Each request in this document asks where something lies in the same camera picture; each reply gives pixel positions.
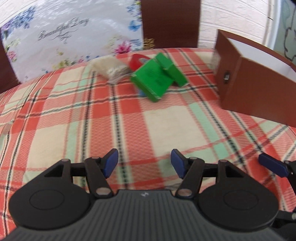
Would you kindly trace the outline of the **blue marker pen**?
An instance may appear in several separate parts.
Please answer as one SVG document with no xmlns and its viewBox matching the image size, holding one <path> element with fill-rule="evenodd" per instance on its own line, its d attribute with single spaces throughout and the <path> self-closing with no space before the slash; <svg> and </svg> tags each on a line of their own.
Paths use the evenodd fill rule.
<svg viewBox="0 0 296 241">
<path fill-rule="evenodd" d="M 145 93 L 142 90 L 138 90 L 138 94 L 141 97 L 146 97 Z"/>
</svg>

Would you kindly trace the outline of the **small green box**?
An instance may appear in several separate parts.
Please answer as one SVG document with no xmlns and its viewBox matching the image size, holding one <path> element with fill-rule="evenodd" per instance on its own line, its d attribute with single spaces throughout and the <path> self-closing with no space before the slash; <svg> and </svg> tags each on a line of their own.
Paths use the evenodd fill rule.
<svg viewBox="0 0 296 241">
<path fill-rule="evenodd" d="M 178 87 L 183 87 L 188 84 L 186 76 L 182 71 L 177 68 L 173 61 L 166 57 L 163 53 L 158 53 L 156 55 L 156 60 L 162 67 L 163 71 L 178 85 Z"/>
</svg>

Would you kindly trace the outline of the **clear bag of beads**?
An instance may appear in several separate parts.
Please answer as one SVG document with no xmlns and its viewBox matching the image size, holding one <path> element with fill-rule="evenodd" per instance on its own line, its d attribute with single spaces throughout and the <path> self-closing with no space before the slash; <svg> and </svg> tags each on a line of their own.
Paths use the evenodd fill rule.
<svg viewBox="0 0 296 241">
<path fill-rule="evenodd" d="M 112 55 L 92 59 L 89 65 L 91 70 L 107 79 L 111 85 L 118 84 L 119 81 L 132 74 L 131 69 L 125 63 Z"/>
</svg>

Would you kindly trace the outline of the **large green box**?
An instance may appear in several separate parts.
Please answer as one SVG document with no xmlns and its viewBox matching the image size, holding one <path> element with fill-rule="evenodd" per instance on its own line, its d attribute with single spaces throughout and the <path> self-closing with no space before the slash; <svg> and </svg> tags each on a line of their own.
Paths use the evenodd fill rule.
<svg viewBox="0 0 296 241">
<path fill-rule="evenodd" d="M 158 102 L 174 81 L 155 59 L 132 73 L 130 80 L 153 102 Z"/>
</svg>

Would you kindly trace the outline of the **red padlock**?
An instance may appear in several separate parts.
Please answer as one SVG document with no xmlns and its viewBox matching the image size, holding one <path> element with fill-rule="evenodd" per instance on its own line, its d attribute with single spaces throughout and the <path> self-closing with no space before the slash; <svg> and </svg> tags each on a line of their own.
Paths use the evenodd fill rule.
<svg viewBox="0 0 296 241">
<path fill-rule="evenodd" d="M 130 61 L 129 61 L 129 67 L 132 71 L 136 71 L 138 68 L 140 68 L 146 61 L 150 60 L 149 57 L 142 55 L 142 54 L 133 54 Z"/>
</svg>

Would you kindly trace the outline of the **brown open storage box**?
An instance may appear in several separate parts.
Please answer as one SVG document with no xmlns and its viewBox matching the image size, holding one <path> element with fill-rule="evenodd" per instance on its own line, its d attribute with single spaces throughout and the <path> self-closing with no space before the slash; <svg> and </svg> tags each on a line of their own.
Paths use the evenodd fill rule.
<svg viewBox="0 0 296 241">
<path fill-rule="evenodd" d="M 221 107 L 295 126 L 295 65 L 245 37 L 218 30 L 212 67 Z"/>
</svg>

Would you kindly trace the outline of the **grey door with drawing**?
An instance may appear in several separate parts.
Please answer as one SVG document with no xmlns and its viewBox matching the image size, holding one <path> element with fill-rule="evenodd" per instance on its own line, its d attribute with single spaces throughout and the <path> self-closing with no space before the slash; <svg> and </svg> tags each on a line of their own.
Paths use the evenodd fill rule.
<svg viewBox="0 0 296 241">
<path fill-rule="evenodd" d="M 280 22 L 273 49 L 295 64 L 295 48 L 295 4 L 281 1 Z"/>
</svg>

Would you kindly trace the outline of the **plaid bed sheet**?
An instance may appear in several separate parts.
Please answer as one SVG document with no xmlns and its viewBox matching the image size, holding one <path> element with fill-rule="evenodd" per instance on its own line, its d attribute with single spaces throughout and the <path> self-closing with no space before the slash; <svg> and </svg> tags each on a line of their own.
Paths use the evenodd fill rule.
<svg viewBox="0 0 296 241">
<path fill-rule="evenodd" d="M 295 160 L 295 128 L 221 108 L 210 61 L 212 51 L 165 49 L 188 85 L 171 87 L 158 102 L 140 96 L 125 79 L 109 85 L 85 62 L 53 72 L 1 94 L 1 237 L 15 229 L 8 210 L 13 193 L 63 158 L 77 163 L 119 151 L 112 189 L 176 189 L 180 183 L 170 152 L 208 163 L 233 162 L 292 211 L 289 182 L 259 165 L 261 152 Z"/>
</svg>

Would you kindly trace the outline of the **floral white pillow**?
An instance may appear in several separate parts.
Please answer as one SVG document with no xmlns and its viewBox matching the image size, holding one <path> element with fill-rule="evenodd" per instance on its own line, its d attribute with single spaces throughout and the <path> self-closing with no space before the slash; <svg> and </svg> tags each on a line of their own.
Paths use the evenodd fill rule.
<svg viewBox="0 0 296 241">
<path fill-rule="evenodd" d="M 1 2 L 1 42 L 21 83 L 143 41 L 140 1 Z"/>
</svg>

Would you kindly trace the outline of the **white door frame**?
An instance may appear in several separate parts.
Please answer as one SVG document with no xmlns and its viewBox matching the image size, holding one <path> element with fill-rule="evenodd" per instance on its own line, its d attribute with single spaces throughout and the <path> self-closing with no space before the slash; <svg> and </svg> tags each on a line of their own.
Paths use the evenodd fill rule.
<svg viewBox="0 0 296 241">
<path fill-rule="evenodd" d="M 267 20 L 262 44 L 273 49 L 280 25 L 281 1 L 270 0 L 268 3 Z"/>
</svg>

